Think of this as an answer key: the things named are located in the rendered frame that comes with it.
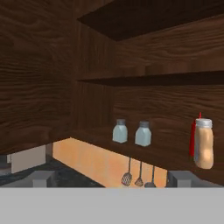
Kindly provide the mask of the hanging slotted metal spatula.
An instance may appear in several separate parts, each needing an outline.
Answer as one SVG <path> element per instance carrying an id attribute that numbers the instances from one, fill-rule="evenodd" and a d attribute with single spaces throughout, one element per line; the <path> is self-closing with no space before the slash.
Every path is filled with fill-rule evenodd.
<path id="1" fill-rule="evenodd" d="M 129 186 L 130 182 L 132 180 L 132 174 L 130 173 L 130 167 L 131 167 L 131 158 L 129 158 L 128 171 L 126 173 L 124 173 L 123 176 L 122 176 L 122 184 L 124 186 Z"/>

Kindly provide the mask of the clear shaker with grey cap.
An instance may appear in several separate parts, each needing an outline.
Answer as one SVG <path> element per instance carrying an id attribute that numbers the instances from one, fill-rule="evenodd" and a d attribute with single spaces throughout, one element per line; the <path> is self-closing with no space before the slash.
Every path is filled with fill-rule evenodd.
<path id="1" fill-rule="evenodd" d="M 146 147 L 151 144 L 151 130 L 147 121 L 141 121 L 135 134 L 135 144 Z"/>
<path id="2" fill-rule="evenodd" d="M 128 140 L 128 129 L 124 119 L 116 120 L 116 126 L 113 128 L 112 140 L 119 144 L 123 144 Z"/>

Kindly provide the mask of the white box-shaped fitting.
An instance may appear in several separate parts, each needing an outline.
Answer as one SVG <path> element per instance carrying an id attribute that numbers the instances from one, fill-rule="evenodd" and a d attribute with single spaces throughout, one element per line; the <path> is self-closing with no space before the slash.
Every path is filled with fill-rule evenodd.
<path id="1" fill-rule="evenodd" d="M 12 153 L 10 155 L 11 172 L 21 172 L 46 162 L 46 147 L 44 145 Z"/>

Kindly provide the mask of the red condiment bottle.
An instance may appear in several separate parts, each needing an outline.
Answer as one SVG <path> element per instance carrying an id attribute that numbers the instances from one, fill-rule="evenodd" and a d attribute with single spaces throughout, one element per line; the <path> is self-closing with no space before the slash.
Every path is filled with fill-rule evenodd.
<path id="1" fill-rule="evenodd" d="M 201 112 L 199 112 L 199 116 L 193 120 L 191 125 L 191 135 L 190 135 L 190 143 L 189 143 L 189 156 L 193 158 L 194 156 L 194 135 L 196 129 L 196 120 L 201 118 Z"/>

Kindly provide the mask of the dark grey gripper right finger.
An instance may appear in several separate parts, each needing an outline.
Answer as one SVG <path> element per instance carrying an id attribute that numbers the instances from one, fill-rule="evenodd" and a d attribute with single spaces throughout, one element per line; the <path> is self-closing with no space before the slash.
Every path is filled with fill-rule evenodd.
<path id="1" fill-rule="evenodd" d="M 190 171 L 168 171 L 168 187 L 220 187 L 215 183 L 198 178 Z"/>

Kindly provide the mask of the hanging metal spoon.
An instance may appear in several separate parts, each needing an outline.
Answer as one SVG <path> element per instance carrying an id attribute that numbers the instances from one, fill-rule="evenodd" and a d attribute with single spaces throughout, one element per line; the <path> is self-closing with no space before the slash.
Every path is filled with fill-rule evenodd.
<path id="1" fill-rule="evenodd" d="M 139 165 L 139 176 L 138 176 L 138 178 L 137 178 L 137 180 L 135 182 L 135 185 L 139 186 L 139 187 L 144 185 L 144 182 L 142 180 L 142 168 L 143 168 L 143 162 L 140 162 L 140 165 Z"/>

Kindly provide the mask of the dark wooden cabinet with shelves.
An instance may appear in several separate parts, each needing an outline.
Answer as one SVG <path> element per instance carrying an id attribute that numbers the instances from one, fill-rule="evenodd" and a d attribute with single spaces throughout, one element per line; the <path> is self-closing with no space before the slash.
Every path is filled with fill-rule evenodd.
<path id="1" fill-rule="evenodd" d="M 73 138 L 224 185 L 224 0 L 73 0 L 73 83 Z M 213 122 L 209 170 L 189 156 L 200 112 Z M 112 140 L 117 119 L 125 143 Z"/>

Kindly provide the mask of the hanging metal ladle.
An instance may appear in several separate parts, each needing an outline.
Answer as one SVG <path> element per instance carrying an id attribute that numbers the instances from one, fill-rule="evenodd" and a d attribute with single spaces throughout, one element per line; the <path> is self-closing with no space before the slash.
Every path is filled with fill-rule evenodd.
<path id="1" fill-rule="evenodd" d="M 154 183 L 154 178 L 155 178 L 155 166 L 152 166 L 152 177 L 151 177 L 151 182 L 146 182 L 144 184 L 145 188 L 150 188 L 150 187 L 156 187 Z"/>

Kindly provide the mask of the tan condiment bottle silver cap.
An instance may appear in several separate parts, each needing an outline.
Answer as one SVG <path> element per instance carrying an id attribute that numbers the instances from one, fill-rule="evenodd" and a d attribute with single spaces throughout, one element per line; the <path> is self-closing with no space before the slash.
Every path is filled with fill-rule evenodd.
<path id="1" fill-rule="evenodd" d="M 214 133 L 211 119 L 197 118 L 194 135 L 194 163 L 209 170 L 214 165 Z"/>

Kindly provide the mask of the dark wooden cabinet door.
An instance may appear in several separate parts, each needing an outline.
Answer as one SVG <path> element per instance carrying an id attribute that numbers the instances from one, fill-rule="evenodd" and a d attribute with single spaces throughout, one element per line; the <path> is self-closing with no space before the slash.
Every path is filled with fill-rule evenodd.
<path id="1" fill-rule="evenodd" d="M 0 154 L 69 137 L 73 0 L 0 0 Z"/>

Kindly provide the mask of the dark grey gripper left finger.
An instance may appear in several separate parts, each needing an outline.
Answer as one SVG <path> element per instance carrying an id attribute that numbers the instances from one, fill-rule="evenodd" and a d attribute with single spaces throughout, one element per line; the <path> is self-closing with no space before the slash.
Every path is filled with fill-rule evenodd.
<path id="1" fill-rule="evenodd" d="M 55 171 L 34 171 L 26 178 L 3 187 L 55 187 Z"/>

